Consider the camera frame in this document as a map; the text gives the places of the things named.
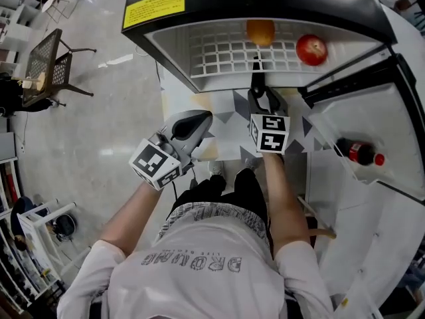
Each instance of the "bottle label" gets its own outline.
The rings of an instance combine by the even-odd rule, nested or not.
[[[359,149],[361,148],[361,144],[360,143],[354,143],[351,147],[350,147],[350,152],[349,152],[349,156],[348,158],[350,159],[350,161],[359,162]]]

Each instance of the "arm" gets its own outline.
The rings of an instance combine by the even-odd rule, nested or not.
[[[310,245],[307,221],[290,188],[284,164],[276,154],[263,156],[274,258],[285,288],[296,296],[304,318],[332,318],[331,299]]]
[[[147,183],[142,183],[127,203],[106,224],[100,240],[118,247],[126,256],[129,256],[134,251],[160,196],[160,191]]]
[[[286,178],[284,164],[276,154],[263,154],[269,196],[270,233],[274,256],[284,245],[309,240],[307,221]]]
[[[142,183],[106,224],[74,279],[60,299],[58,318],[85,318],[99,292],[108,288],[115,267],[130,255],[157,205],[160,191]]]

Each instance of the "yellow warning label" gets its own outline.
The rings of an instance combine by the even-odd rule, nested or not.
[[[127,6],[124,15],[124,28],[184,10],[185,0],[141,0]]]

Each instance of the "black and white marker cube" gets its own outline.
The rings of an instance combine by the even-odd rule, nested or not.
[[[257,152],[284,154],[290,134],[290,118],[251,114],[250,134]]]
[[[145,138],[128,162],[134,172],[156,190],[161,190],[182,173],[180,161]]]

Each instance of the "white wire rack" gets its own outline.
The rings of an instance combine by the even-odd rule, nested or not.
[[[308,66],[296,54],[296,43],[308,34],[309,25],[275,21],[275,39],[269,47],[252,43],[246,21],[198,24],[189,27],[191,78],[252,72],[258,62],[262,72],[327,72],[328,61]]]

